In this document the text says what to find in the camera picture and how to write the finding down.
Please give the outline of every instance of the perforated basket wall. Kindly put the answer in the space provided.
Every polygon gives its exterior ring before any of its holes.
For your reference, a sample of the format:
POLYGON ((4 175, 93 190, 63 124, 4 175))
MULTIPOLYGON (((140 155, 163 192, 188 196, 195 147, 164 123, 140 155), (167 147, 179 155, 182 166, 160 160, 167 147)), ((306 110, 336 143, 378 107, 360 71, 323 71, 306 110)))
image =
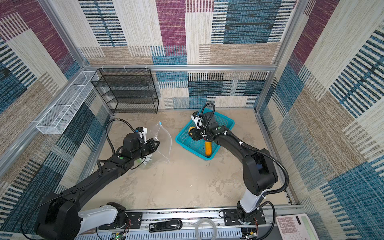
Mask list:
POLYGON ((71 122, 93 85, 91 78, 98 78, 93 71, 83 71, 44 115, 36 128, 43 134, 62 134, 71 122))

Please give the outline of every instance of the marbled surface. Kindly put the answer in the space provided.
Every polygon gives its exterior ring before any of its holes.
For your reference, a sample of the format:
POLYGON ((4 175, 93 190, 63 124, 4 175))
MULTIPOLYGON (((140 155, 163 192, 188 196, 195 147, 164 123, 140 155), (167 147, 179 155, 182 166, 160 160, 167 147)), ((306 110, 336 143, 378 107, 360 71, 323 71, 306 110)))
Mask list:
MULTIPOLYGON (((163 111, 157 114, 117 114, 133 128, 149 127, 161 121, 172 136, 170 162, 156 162, 130 170, 96 194, 84 210, 107 202, 117 202, 127 209, 160 209, 179 207, 235 206, 245 191, 242 164, 221 147, 211 161, 204 161, 175 142, 176 135, 189 122, 193 110, 163 111)), ((266 148, 260 128, 251 109, 218 109, 235 121, 232 132, 259 149, 266 148)), ((130 129, 115 121, 109 137, 117 148, 130 129)), ((99 159, 107 159, 111 149, 105 142, 99 159)), ((279 188, 276 183, 273 189, 279 188)), ((285 193, 269 195, 274 204, 288 204, 285 193)))

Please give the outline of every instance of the calculator screen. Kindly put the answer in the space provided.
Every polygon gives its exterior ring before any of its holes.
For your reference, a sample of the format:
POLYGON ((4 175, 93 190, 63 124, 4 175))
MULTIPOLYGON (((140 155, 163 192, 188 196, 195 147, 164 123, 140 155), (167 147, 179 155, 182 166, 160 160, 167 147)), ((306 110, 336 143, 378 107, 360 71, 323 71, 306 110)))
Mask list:
POLYGON ((316 240, 316 237, 314 236, 313 232, 312 232, 312 229, 311 229, 311 226, 310 226, 310 223, 308 222, 307 218, 302 216, 301 217, 301 220, 302 222, 304 223, 304 226, 308 232, 308 235, 310 236, 311 240, 316 240))

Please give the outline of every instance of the calculator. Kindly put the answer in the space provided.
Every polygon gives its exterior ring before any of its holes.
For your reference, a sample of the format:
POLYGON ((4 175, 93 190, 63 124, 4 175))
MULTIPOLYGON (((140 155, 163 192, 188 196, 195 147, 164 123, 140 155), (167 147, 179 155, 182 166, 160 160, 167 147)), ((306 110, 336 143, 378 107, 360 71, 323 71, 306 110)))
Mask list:
POLYGON ((319 240, 306 214, 278 216, 276 223, 284 240, 319 240))

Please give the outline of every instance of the black mounting plate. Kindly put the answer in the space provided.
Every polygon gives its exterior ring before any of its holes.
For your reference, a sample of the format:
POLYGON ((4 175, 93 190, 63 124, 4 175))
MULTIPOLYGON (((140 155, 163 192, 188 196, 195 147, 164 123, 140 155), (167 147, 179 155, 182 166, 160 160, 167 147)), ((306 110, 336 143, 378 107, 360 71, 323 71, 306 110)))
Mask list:
MULTIPOLYGON (((237 211, 236 209, 225 209, 222 211, 224 214, 224 223, 226 226, 233 226, 233 225, 242 225, 239 222, 239 217, 237 216, 237 211)), ((265 217, 262 209, 259 209, 257 213, 254 215, 256 218, 257 224, 265 224, 265 217)))
MULTIPOLYGON (((128 219, 131 220, 131 229, 138 229, 141 225, 141 217, 143 215, 142 212, 125 212, 127 214, 128 219)), ((112 224, 104 224, 99 226, 100 230, 110 230, 116 229, 112 226, 112 224)))

